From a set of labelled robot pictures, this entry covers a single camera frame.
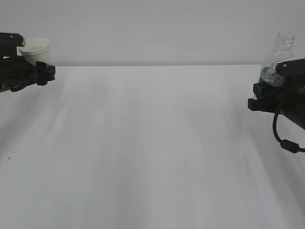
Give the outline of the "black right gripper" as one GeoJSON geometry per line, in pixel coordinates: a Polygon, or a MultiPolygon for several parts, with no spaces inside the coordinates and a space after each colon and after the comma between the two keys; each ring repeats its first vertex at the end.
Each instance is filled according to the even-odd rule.
{"type": "Polygon", "coordinates": [[[251,111],[283,115],[300,128],[305,128],[305,78],[289,77],[280,87],[264,82],[253,84],[254,98],[248,99],[251,111]]]}

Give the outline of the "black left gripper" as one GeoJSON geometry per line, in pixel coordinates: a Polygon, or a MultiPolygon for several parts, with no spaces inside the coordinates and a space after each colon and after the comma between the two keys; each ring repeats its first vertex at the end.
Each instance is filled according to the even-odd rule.
{"type": "Polygon", "coordinates": [[[0,92],[17,92],[37,83],[45,86],[55,80],[56,68],[45,62],[36,62],[36,66],[24,57],[0,60],[0,92]]]}

